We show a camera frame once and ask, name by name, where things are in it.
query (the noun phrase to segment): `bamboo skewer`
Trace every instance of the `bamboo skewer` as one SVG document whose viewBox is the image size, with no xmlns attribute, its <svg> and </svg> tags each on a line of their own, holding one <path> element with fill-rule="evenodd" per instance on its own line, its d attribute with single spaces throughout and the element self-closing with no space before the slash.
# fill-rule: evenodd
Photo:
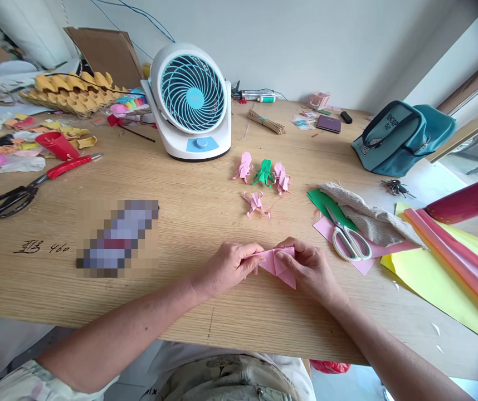
<svg viewBox="0 0 478 401">
<path fill-rule="evenodd" d="M 264 118 L 260 116 L 258 113 L 250 109 L 246 115 L 249 119 L 252 121 L 255 121 L 257 123 L 260 123 L 261 125 L 266 126 L 267 128 L 270 128 L 273 130 L 275 133 L 278 135 L 285 134 L 285 127 L 281 124 L 275 123 L 274 121 L 271 121 L 267 118 Z"/>
</svg>

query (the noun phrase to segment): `fan knob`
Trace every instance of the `fan knob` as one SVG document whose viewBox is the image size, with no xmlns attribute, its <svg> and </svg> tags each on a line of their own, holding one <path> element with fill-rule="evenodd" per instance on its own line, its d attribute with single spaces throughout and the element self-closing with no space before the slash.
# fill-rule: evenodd
<svg viewBox="0 0 478 401">
<path fill-rule="evenodd" d="M 194 141 L 194 144 L 198 149 L 205 149 L 207 148 L 207 139 L 200 138 Z"/>
</svg>

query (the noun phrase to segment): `wood grain surface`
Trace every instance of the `wood grain surface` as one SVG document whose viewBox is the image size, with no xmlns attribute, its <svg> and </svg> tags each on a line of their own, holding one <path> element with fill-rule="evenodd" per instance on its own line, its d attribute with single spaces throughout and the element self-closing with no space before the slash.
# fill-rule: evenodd
<svg viewBox="0 0 478 401">
<path fill-rule="evenodd" d="M 284 124 L 287 133 L 273 131 L 246 118 L 249 107 Z M 147 141 L 119 127 L 94 127 L 73 116 L 65 124 L 89 128 L 98 138 L 86 153 L 103 152 L 93 163 L 78 167 L 40 188 L 30 207 L 0 220 L 0 316 L 46 324 L 79 327 L 133 298 L 198 269 L 223 241 L 256 241 L 273 248 L 295 236 L 324 249 L 334 274 L 349 294 L 395 337 L 448 375 L 478 379 L 478 336 L 430 305 L 409 288 L 397 291 L 391 274 L 379 263 L 363 277 L 343 261 L 312 227 L 319 212 L 306 192 L 322 182 L 339 182 L 369 204 L 394 210 L 397 200 L 380 182 L 385 177 L 365 171 L 350 143 L 367 125 L 367 113 L 348 110 L 354 123 L 343 124 L 340 135 L 300 131 L 291 122 L 303 111 L 301 103 L 233 103 L 232 147 L 225 156 L 204 163 L 182 163 L 164 151 L 156 130 L 134 128 L 156 139 Z M 279 196 L 258 184 L 231 180 L 241 154 L 254 163 L 282 162 L 291 175 L 291 194 Z M 58 164 L 48 159 L 48 167 Z M 0 174 L 0 194 L 27 185 L 43 172 Z M 447 195 L 463 184 L 440 165 L 421 160 L 402 179 L 417 199 L 416 207 Z M 246 216 L 241 198 L 262 189 L 263 204 L 272 219 L 258 212 Z M 159 267 L 149 278 L 77 278 L 76 203 L 79 199 L 158 199 Z M 457 227 L 478 236 L 478 218 Z M 13 253 L 23 241 L 39 239 L 34 254 Z M 66 252 L 49 253 L 54 243 L 67 243 Z M 441 337 L 431 323 L 440 327 Z M 340 326 L 309 294 L 291 290 L 260 271 L 228 293 L 192 310 L 163 339 L 226 348 L 264 351 L 303 358 L 366 364 Z M 440 345 L 441 354 L 436 345 Z"/>
</svg>

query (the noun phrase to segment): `keys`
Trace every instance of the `keys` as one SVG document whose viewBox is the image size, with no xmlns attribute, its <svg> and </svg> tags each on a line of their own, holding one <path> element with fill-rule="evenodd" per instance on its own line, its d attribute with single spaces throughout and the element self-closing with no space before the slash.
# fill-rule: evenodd
<svg viewBox="0 0 478 401">
<path fill-rule="evenodd" d="M 402 184 L 399 180 L 382 180 L 382 184 L 388 188 L 389 192 L 393 196 L 402 194 L 405 198 L 406 195 L 410 195 L 412 198 L 415 198 L 415 196 L 412 195 L 408 189 L 406 189 L 406 185 Z"/>
</svg>

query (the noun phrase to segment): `scissors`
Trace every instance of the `scissors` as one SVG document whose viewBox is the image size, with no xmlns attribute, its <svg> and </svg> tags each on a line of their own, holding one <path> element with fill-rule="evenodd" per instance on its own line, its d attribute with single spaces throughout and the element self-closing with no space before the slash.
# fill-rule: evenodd
<svg viewBox="0 0 478 401">
<path fill-rule="evenodd" d="M 367 243 L 364 237 L 358 234 L 356 231 L 342 225 L 338 219 L 336 219 L 334 213 L 330 210 L 328 206 L 326 206 L 326 210 L 328 214 L 332 218 L 332 222 L 334 223 L 334 234 L 332 236 L 332 245 L 334 246 L 335 251 L 341 256 L 343 259 L 349 262 L 358 262 L 360 260 L 366 260 L 371 258 L 371 247 Z M 343 251 L 339 248 L 339 245 L 336 241 L 337 237 L 340 237 L 341 242 L 347 249 L 350 256 L 347 256 L 343 253 Z M 359 244 L 357 244 L 356 240 L 362 243 L 363 247 L 365 248 L 365 255 L 360 250 Z"/>
<path fill-rule="evenodd" d="M 38 192 L 38 186 L 46 181 L 48 178 L 56 179 L 59 175 L 64 174 L 70 171 L 81 164 L 97 159 L 98 157 L 103 156 L 103 153 L 95 153 L 93 155 L 84 156 L 78 159 L 70 160 L 59 164 L 58 166 L 53 167 L 48 170 L 44 175 L 38 177 L 35 181 L 29 184 L 26 187 L 20 186 L 13 189 L 3 195 L 0 195 L 0 202 L 4 202 L 0 205 L 0 218 L 10 217 L 13 214 L 16 214 L 24 210 L 31 201 L 35 198 L 35 195 Z"/>
</svg>

